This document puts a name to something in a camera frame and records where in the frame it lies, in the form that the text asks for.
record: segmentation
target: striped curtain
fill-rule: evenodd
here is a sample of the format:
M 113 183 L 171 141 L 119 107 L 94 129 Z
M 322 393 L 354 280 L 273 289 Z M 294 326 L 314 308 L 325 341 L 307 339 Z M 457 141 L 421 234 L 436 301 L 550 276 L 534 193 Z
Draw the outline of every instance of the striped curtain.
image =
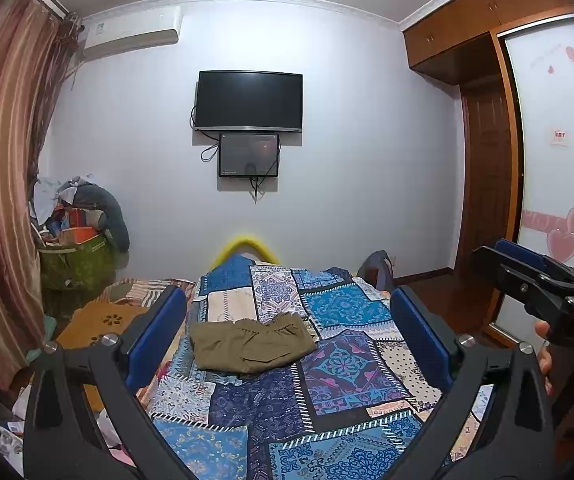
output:
M 61 21 L 36 0 L 0 0 L 0 391 L 44 335 L 28 215 L 36 104 Z

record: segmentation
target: blue gripper pad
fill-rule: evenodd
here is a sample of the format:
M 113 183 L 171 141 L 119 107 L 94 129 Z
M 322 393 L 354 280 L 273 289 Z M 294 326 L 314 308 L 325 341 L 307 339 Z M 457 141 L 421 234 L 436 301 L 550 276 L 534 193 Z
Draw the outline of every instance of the blue gripper pad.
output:
M 545 261 L 542 259 L 542 254 L 530 251 L 529 249 L 510 242 L 509 240 L 501 238 L 496 242 L 494 249 L 500 253 L 510 256 L 515 260 L 518 260 L 519 262 L 523 262 L 523 264 L 540 270 L 541 272 L 547 271 L 547 266 L 545 266 Z
M 431 314 L 408 287 L 394 290 L 391 317 L 430 386 L 446 392 L 452 386 L 452 366 L 458 358 L 456 334 L 442 318 Z
M 128 353 L 129 367 L 125 383 L 132 394 L 149 385 L 187 314 L 185 292 L 178 287 L 173 289 L 170 294 L 160 296 L 158 301 L 163 302 L 161 306 L 151 306 L 152 309 L 157 308 L 158 313 Z

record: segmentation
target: yellow arch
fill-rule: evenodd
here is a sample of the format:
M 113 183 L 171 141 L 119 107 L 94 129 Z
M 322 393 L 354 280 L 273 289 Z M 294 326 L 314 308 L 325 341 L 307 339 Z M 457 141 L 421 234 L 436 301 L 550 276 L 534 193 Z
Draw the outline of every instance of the yellow arch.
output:
M 214 260 L 214 263 L 211 264 L 211 269 L 221 265 L 225 260 L 227 260 L 228 257 L 234 254 L 239 247 L 242 246 L 251 247 L 268 264 L 280 265 L 280 262 L 278 261 L 278 258 L 275 256 L 275 254 L 273 254 L 269 247 L 262 243 L 258 238 L 250 235 L 240 235 L 234 238 L 225 246 L 225 248 L 221 251 L 221 254 L 219 254 L 218 257 Z

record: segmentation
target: green basket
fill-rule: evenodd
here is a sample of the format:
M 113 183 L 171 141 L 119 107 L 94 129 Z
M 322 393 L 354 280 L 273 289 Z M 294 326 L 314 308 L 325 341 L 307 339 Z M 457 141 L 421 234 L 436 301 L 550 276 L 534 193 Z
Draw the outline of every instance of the green basket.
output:
M 75 246 L 46 247 L 38 252 L 40 278 L 45 288 L 89 290 L 113 280 L 113 249 L 102 234 Z

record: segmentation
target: white air conditioner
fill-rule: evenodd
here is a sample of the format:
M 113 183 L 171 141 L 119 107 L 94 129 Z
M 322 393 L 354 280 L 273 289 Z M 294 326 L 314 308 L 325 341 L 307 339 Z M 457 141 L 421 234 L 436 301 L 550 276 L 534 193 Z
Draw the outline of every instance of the white air conditioner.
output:
M 178 42 L 179 6 L 141 10 L 92 23 L 84 44 L 85 61 L 138 48 Z

